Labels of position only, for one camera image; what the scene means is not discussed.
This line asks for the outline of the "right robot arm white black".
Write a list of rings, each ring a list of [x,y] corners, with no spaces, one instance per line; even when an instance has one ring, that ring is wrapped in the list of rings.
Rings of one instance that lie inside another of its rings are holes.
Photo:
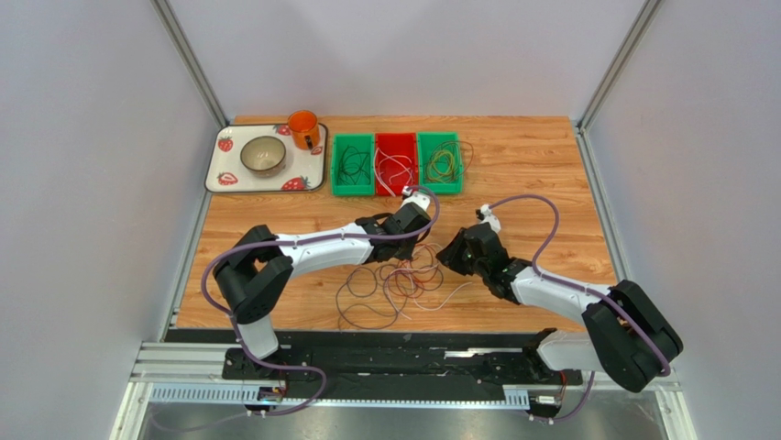
[[[478,276],[495,297],[546,309],[583,326],[581,332],[547,328],[523,349],[544,372],[590,370],[607,374],[630,392],[671,372],[682,339],[634,281],[589,284],[544,271],[509,255],[487,224],[462,228],[437,260],[454,273]]]

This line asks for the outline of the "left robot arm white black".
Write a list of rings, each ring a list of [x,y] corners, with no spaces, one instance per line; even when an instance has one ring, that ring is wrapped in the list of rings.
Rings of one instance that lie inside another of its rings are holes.
[[[245,353],[266,367],[266,359],[279,348],[270,314],[289,281],[333,267],[409,259],[419,236],[432,225],[433,218],[418,203],[298,236],[275,235],[258,225],[210,263],[207,273],[227,303]]]

